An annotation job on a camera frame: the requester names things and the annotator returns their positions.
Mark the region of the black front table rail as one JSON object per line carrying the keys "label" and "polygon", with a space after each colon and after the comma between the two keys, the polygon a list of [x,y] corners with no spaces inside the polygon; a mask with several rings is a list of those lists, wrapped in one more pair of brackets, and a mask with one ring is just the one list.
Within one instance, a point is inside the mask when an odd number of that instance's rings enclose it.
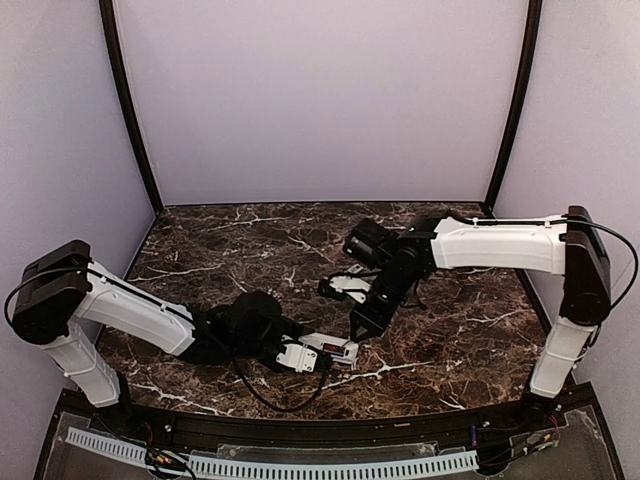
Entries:
{"label": "black front table rail", "polygon": [[[47,463],[62,447],[66,425],[74,421],[111,438],[180,453],[215,452],[221,444],[322,449],[430,443],[438,452],[462,447],[479,451],[487,462],[500,462],[520,441],[535,441],[546,434],[555,439],[562,437],[570,411],[596,404],[592,386],[585,383],[568,387],[554,407],[518,401],[458,412],[369,420],[248,419],[139,404],[97,416],[82,393],[65,389],[50,421],[39,461]],[[477,429],[477,447],[471,445],[472,425]]]}

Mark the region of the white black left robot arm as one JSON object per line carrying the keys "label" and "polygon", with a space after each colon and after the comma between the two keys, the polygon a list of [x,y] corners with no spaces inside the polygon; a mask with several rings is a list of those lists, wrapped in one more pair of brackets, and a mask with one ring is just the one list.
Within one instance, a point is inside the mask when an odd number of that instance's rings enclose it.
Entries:
{"label": "white black left robot arm", "polygon": [[97,408],[123,402],[125,382],[97,352],[78,322],[100,323],[192,365],[256,359],[275,371],[305,371],[313,356],[302,331],[264,292],[199,313],[119,279],[73,240],[29,264],[6,297],[4,316],[22,340],[45,351]]}

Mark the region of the black enclosure frame post right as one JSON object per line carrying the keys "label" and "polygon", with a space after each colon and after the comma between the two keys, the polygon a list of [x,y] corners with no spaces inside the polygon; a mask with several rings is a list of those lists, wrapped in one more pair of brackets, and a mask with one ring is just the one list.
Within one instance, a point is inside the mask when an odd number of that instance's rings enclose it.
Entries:
{"label": "black enclosure frame post right", "polygon": [[527,3],[526,21],[512,97],[498,154],[483,201],[487,215],[494,213],[517,137],[535,58],[542,9],[542,0],[530,0]]}

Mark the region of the black enclosure frame post left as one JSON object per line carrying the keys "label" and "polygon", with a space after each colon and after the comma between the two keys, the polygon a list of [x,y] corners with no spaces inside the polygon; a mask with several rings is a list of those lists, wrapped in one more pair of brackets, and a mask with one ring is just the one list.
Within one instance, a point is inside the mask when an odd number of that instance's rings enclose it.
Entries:
{"label": "black enclosure frame post left", "polygon": [[98,6],[112,78],[129,143],[152,211],[155,216],[159,216],[164,211],[164,204],[144,145],[142,130],[128,81],[124,52],[117,26],[115,2],[112,0],[99,0]]}

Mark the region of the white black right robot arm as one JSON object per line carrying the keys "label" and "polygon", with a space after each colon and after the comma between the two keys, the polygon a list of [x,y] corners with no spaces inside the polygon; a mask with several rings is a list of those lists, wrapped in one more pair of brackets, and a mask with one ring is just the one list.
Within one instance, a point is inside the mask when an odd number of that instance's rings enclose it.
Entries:
{"label": "white black right robot arm", "polygon": [[401,233],[364,219],[344,252],[378,274],[351,311],[350,338],[382,335],[408,292],[437,270],[466,267],[534,270],[564,279],[563,299],[529,390],[554,398],[613,306],[610,261],[588,211],[524,220],[420,216]]}

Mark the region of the black enclosure frame post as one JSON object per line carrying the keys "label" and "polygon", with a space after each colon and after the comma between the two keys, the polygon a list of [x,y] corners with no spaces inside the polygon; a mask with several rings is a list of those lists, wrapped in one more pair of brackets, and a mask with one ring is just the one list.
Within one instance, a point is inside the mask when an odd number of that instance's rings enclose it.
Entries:
{"label": "black enclosure frame post", "polygon": [[498,154],[483,201],[487,215],[494,213],[517,137],[535,58],[542,9],[542,0],[530,0],[527,3],[526,21],[512,97]]}
{"label": "black enclosure frame post", "polygon": [[129,143],[152,211],[155,216],[159,216],[164,211],[164,204],[144,145],[142,130],[128,81],[124,52],[117,26],[115,2],[112,0],[99,0],[98,6],[112,78]]}

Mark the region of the white air conditioner remote control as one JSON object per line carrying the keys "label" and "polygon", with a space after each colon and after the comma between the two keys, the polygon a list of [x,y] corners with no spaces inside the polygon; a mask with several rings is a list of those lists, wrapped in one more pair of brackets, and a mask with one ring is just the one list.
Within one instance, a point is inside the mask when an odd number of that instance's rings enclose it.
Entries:
{"label": "white air conditioner remote control", "polygon": [[306,346],[329,354],[337,363],[351,367],[357,363],[359,345],[348,339],[315,332],[300,336],[298,340]]}

